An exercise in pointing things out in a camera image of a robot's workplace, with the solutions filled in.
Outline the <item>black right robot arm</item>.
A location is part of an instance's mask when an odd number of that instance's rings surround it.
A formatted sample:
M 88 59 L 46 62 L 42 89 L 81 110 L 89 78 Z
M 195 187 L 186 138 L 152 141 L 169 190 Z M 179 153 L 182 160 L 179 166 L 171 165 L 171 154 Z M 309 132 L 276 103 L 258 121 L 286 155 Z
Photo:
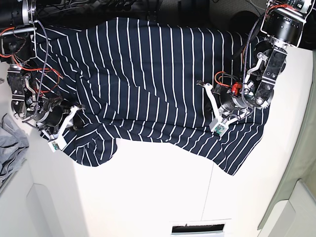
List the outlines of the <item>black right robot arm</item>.
M 79 111 L 83 107 L 68 102 L 54 92 L 61 74 L 48 66 L 47 59 L 37 65 L 36 33 L 43 28 L 36 17 L 35 0 L 0 2 L 0 60 L 9 65 L 7 82 L 11 89 L 11 107 L 21 122 L 56 138 L 66 130 L 83 127 Z

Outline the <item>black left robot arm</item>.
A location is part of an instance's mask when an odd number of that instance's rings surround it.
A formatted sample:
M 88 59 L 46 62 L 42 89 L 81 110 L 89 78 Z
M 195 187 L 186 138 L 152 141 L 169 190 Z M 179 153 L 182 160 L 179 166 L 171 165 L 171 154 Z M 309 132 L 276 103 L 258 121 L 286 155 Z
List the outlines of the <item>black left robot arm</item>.
M 269 0 L 263 16 L 249 32 L 234 57 L 242 56 L 242 74 L 232 85 L 222 82 L 212 90 L 215 118 L 241 120 L 255 109 L 270 106 L 276 79 L 286 65 L 289 46 L 298 47 L 303 28 L 313 10 L 313 0 Z

